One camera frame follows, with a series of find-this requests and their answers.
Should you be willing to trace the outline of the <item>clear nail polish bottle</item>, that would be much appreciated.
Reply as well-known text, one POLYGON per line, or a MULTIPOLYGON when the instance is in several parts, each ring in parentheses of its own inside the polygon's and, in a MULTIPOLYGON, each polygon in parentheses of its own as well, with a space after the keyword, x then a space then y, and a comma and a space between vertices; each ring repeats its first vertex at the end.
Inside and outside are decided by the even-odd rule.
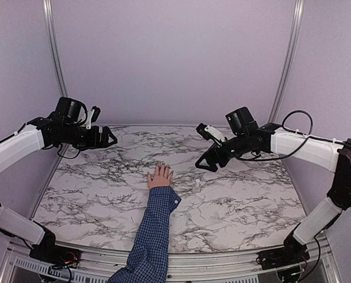
POLYGON ((195 179, 195 184, 194 184, 193 188, 195 190, 198 190, 198 189, 200 189, 200 185, 201 185, 200 180, 199 179, 195 179))

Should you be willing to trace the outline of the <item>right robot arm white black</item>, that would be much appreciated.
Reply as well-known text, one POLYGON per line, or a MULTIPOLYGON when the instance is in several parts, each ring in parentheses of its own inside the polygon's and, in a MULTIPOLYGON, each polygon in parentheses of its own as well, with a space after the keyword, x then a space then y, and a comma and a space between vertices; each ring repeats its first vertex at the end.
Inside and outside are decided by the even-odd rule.
POLYGON ((247 107, 225 116, 234 137, 226 138, 211 125, 199 124, 196 131, 213 145, 196 161, 195 166, 210 172, 225 167, 231 159, 243 162, 266 162, 295 157, 316 164, 334 174, 326 197, 285 238, 283 247, 258 253, 263 270, 296 264, 309 259, 307 244, 330 228, 343 211, 351 208, 351 139, 340 141, 317 137, 311 131, 292 130, 284 123, 259 126, 247 107))

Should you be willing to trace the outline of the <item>blue checked shirt forearm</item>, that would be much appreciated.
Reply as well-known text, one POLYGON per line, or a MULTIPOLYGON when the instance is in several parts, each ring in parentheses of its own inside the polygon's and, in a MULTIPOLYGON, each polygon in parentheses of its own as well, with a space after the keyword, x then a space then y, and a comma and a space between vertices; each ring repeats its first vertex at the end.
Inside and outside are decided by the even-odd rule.
POLYGON ((181 198, 170 187, 149 191, 147 207, 126 266, 109 282, 165 282, 168 272, 169 219, 181 198))

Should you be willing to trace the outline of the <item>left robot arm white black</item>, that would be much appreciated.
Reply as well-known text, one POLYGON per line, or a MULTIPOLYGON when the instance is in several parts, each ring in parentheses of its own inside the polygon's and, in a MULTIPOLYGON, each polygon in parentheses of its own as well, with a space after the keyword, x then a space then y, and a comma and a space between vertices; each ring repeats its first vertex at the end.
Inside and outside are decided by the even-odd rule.
MULTIPOLYGON (((70 145, 79 153, 105 149, 117 144, 116 136, 107 126, 97 126, 100 108, 88 110, 84 103, 61 97, 48 117, 37 117, 0 141, 0 174, 28 155, 53 147, 62 150, 70 145)), ((29 220, 0 202, 0 232, 27 244, 30 257, 69 268, 78 264, 78 249, 59 246, 55 235, 39 223, 29 220)))

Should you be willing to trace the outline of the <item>person's bare hand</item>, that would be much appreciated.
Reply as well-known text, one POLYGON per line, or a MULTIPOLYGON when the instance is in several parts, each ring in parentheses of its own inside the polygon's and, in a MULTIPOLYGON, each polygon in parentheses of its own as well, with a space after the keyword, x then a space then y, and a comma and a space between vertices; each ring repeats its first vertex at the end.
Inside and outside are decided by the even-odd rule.
POLYGON ((149 190, 155 187, 168 187, 171 184, 173 172, 170 171, 170 166, 162 164, 155 167, 153 173, 147 173, 147 185, 149 190))

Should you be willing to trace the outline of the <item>aluminium front frame rail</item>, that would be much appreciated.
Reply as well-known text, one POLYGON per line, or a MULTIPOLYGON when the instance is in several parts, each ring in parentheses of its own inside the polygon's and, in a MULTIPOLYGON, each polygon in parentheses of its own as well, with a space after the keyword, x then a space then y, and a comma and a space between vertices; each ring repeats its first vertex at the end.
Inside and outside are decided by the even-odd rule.
MULTIPOLYGON (((80 251, 78 265, 69 271, 52 270, 50 264, 29 257, 18 240, 9 243, 0 267, 0 282, 106 282, 125 265, 128 253, 71 245, 80 251)), ((262 268, 268 258, 261 249, 207 254, 171 254, 167 282, 341 282, 325 237, 307 246, 309 259, 284 266, 262 268)))

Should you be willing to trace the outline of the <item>left aluminium corner post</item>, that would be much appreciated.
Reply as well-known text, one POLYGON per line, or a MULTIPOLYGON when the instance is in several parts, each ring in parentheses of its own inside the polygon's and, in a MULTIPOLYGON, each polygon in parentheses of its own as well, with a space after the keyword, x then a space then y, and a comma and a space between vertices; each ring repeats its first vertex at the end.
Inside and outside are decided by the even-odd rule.
POLYGON ((54 66, 58 88, 62 97, 68 97, 68 91, 64 79, 63 69, 61 66, 60 52, 58 49, 52 1, 43 0, 42 5, 44 9, 44 19, 47 29, 48 42, 50 46, 51 59, 54 66))

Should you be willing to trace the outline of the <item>aluminium corner post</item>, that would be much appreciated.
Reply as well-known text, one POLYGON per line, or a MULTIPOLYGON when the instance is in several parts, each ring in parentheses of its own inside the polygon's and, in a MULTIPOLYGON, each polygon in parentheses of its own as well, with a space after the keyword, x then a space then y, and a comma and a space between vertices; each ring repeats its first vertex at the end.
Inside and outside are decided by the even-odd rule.
POLYGON ((296 0, 293 11, 293 18, 291 22, 290 35, 286 50, 286 56, 284 59, 283 68, 280 75, 280 80, 277 86, 277 91, 275 93, 273 105, 270 111, 268 122, 275 122, 278 117, 281 103, 284 99, 286 86, 288 82, 288 77, 291 71, 291 67, 294 61, 294 57, 297 50, 298 39, 300 36, 301 22, 304 11, 304 0, 296 0))
POLYGON ((63 69, 61 66, 60 52, 58 49, 52 1, 43 0, 42 5, 44 9, 44 19, 47 29, 48 42, 50 46, 51 59, 54 66, 58 88, 62 97, 68 97, 68 91, 64 79, 63 69))

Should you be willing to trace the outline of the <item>right aluminium corner post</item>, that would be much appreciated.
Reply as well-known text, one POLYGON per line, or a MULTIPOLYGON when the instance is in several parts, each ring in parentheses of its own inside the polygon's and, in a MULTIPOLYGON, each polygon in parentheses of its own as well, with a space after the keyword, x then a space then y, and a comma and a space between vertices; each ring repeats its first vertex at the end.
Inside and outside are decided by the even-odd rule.
POLYGON ((291 22, 290 35, 286 50, 286 56, 284 59, 283 68, 280 75, 280 80, 277 86, 277 91, 275 93, 273 105, 270 111, 268 122, 275 122, 278 117, 281 103, 284 99, 286 86, 288 82, 288 77, 291 71, 291 67, 294 61, 294 57, 297 50, 298 39, 300 36, 301 22, 304 11, 304 0, 296 0, 293 11, 293 18, 291 22))

